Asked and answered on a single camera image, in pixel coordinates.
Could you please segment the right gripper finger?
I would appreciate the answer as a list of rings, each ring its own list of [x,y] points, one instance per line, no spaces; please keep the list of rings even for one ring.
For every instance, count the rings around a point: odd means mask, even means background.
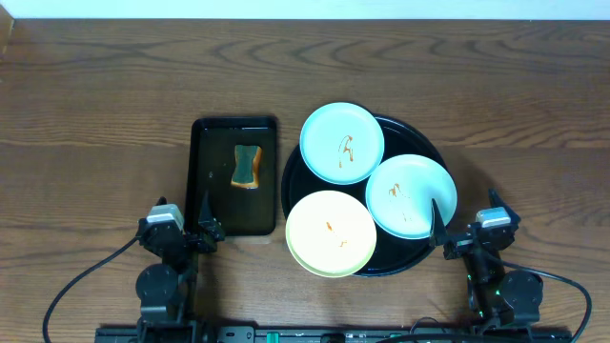
[[[432,223],[429,236],[429,245],[431,247],[442,246],[448,241],[448,233],[446,226],[442,220],[437,201],[432,199]]]
[[[495,189],[488,190],[489,203],[491,208],[504,208],[507,209],[507,205],[498,195],[498,192]]]

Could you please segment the light blue plate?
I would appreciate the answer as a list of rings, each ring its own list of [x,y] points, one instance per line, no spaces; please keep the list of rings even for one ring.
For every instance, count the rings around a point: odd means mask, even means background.
[[[369,177],[380,164],[385,140],[374,116],[347,102],[324,105],[304,122],[299,136],[301,157],[318,178],[351,185]]]
[[[432,204],[448,224],[457,209],[455,182],[438,162],[402,154],[382,162],[369,177],[365,191],[369,213],[392,236],[418,240],[430,236]]]

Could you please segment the orange green scrub sponge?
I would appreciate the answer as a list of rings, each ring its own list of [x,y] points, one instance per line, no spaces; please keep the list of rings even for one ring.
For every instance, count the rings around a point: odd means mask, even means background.
[[[259,146],[236,145],[234,147],[235,168],[231,185],[242,189],[257,189],[261,158],[262,149]]]

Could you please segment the yellow plate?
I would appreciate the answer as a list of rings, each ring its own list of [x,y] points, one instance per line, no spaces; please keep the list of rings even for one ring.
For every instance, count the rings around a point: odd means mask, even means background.
[[[371,259],[376,224],[367,208],[344,192],[313,192],[289,211],[286,242],[296,262],[315,275],[339,278]]]

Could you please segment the light blue plate top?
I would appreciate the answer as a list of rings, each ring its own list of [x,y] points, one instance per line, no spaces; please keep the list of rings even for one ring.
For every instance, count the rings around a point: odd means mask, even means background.
[[[351,185],[369,177],[380,164],[385,140],[374,116],[347,102],[324,105],[304,122],[299,136],[301,157],[318,178]]]

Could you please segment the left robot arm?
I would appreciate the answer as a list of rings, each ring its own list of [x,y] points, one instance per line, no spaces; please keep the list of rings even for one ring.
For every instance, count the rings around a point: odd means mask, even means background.
[[[175,204],[159,198],[149,214],[138,220],[136,240],[145,250],[161,258],[147,267],[136,280],[141,316],[136,324],[137,343],[210,343],[217,340],[216,329],[197,319],[193,299],[198,276],[195,258],[217,251],[225,239],[215,218],[209,195],[203,195],[198,212],[198,232],[187,232],[185,219]]]

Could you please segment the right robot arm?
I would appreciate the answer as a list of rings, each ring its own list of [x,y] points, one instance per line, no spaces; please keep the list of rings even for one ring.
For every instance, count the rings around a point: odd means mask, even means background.
[[[477,213],[463,233],[449,234],[438,203],[432,202],[429,244],[441,246],[447,260],[461,259],[468,276],[470,309],[479,315],[470,330],[482,335],[493,331],[529,332],[540,319],[543,281],[514,267],[507,272],[499,253],[515,241],[520,217],[491,189],[490,207]]]

